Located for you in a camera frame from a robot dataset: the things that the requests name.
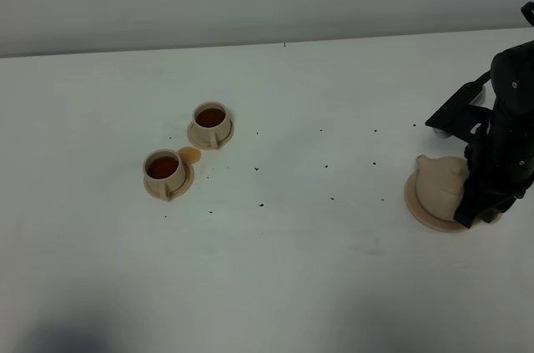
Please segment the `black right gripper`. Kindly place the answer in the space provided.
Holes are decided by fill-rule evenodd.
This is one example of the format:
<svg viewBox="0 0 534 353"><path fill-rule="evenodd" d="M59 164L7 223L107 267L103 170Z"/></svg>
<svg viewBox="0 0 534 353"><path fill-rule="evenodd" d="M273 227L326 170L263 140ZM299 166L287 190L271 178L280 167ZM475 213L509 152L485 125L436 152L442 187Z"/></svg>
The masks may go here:
<svg viewBox="0 0 534 353"><path fill-rule="evenodd" d="M453 219L470 229L479 218L497 222L533 183L533 88L483 73L472 82L485 82L482 107L491 110L486 124L466 143L469 176ZM491 199L500 201L491 207Z"/></svg>

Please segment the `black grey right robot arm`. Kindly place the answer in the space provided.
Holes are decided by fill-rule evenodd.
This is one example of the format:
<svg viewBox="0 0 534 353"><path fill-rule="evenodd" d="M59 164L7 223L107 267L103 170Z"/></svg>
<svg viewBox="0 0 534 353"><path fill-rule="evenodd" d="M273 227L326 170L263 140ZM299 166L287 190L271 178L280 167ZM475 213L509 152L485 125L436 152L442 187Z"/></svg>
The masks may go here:
<svg viewBox="0 0 534 353"><path fill-rule="evenodd" d="M533 44L498 53L426 126L466 142L468 175L455 222L470 228L510 209L533 184Z"/></svg>

